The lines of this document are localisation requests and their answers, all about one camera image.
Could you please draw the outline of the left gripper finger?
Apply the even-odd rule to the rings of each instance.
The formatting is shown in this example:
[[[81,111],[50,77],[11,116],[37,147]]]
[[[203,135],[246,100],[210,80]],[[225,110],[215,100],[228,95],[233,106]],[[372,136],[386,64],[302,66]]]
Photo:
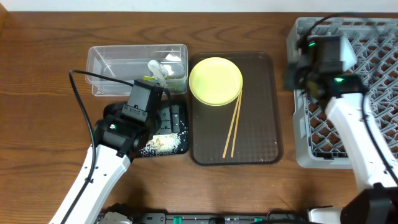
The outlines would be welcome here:
[[[172,115],[172,132],[179,133],[180,132],[180,116],[179,116],[180,108],[179,105],[171,106],[171,115]]]
[[[165,106],[158,111],[160,117],[160,128],[159,134],[171,134],[172,133],[172,115],[170,107]]]

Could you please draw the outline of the leftover rice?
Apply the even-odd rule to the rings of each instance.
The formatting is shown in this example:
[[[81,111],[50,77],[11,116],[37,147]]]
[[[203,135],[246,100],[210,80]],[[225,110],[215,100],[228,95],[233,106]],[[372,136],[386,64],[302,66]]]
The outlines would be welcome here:
[[[146,145],[139,151],[141,157],[170,156],[183,154],[188,150],[186,135],[172,133],[153,135]]]

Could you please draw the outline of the white napkin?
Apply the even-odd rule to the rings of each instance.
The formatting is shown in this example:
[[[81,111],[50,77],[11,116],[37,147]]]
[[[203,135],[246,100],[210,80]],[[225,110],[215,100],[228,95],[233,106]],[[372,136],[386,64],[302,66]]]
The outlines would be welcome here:
[[[153,77],[158,80],[162,86],[166,86],[166,78],[169,75],[168,70],[157,60],[150,60],[147,66],[153,73]]]

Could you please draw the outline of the yellow plate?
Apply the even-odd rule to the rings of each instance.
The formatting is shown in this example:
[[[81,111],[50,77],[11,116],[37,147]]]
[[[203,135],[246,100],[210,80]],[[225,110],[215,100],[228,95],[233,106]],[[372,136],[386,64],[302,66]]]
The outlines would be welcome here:
[[[198,62],[190,72],[192,95],[210,106],[223,106],[234,101],[243,89],[243,75],[232,61],[210,57]]]

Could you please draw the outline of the wooden chopstick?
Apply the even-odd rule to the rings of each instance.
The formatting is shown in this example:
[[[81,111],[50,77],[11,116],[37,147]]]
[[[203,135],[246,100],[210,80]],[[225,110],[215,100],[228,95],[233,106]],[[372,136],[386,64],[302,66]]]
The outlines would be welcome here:
[[[236,136],[238,133],[238,125],[239,125],[239,116],[240,116],[240,109],[241,109],[241,100],[242,100],[242,93],[243,91],[240,91],[238,100],[236,102],[236,108],[234,111],[234,119],[233,119],[233,127],[234,127],[234,133],[233,133],[233,143],[231,146],[231,158],[234,157],[234,149],[236,145]]]
[[[224,150],[223,150],[223,155],[222,155],[223,159],[226,158],[226,154],[227,154],[228,147],[229,147],[229,142],[230,142],[231,136],[233,137],[233,133],[234,133],[234,127],[233,127],[234,111],[233,111],[233,115],[232,115],[232,118],[231,118],[229,129],[228,129],[226,142],[225,142],[225,145],[224,145]]]

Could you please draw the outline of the green snack wrapper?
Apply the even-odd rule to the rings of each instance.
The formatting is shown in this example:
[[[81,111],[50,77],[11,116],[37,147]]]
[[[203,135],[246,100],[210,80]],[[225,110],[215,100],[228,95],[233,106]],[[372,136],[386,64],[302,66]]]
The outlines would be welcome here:
[[[157,83],[164,88],[167,88],[171,94],[184,94],[187,91],[186,80],[184,79],[157,79],[156,77],[143,76],[144,80]]]

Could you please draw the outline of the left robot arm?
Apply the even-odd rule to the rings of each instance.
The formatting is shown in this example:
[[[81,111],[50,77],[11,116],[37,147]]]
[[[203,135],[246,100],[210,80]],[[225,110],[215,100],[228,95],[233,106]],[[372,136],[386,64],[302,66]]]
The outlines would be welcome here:
[[[112,103],[89,127],[91,145],[83,166],[51,223],[94,223],[109,193],[132,160],[161,128],[159,112],[170,107],[169,90],[136,80],[129,100]]]

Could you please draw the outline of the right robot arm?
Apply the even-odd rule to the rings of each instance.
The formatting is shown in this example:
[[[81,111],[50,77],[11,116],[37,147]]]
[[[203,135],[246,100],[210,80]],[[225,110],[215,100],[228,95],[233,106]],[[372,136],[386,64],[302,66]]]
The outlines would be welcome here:
[[[344,36],[304,35],[300,58],[285,75],[288,90],[318,101],[337,130],[351,163],[358,195],[343,208],[313,208],[310,223],[397,223],[397,160],[371,113],[368,89],[347,70],[356,63]]]

